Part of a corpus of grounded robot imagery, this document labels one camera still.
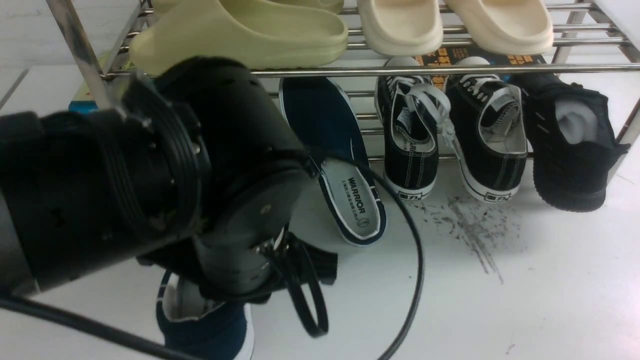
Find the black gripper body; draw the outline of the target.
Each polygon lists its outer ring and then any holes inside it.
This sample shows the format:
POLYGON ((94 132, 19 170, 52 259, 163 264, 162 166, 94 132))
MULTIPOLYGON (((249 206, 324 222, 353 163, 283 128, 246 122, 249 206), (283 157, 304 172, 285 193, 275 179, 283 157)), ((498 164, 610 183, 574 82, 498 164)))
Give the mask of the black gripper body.
POLYGON ((202 231, 137 258, 195 285, 201 296, 223 302, 265 303, 286 290, 304 300, 302 285, 320 294, 333 285, 338 255, 290 231, 302 189, 272 187, 243 193, 202 231))

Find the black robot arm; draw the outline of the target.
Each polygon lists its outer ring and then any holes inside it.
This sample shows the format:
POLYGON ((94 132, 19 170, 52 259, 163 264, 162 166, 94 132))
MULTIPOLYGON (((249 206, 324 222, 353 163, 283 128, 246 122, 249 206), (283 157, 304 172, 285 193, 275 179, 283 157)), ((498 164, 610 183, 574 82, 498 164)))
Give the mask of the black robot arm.
POLYGON ((316 171, 242 64, 133 77, 122 107, 1 117, 1 292, 33 296, 131 258, 217 300, 338 276, 288 233, 316 171))

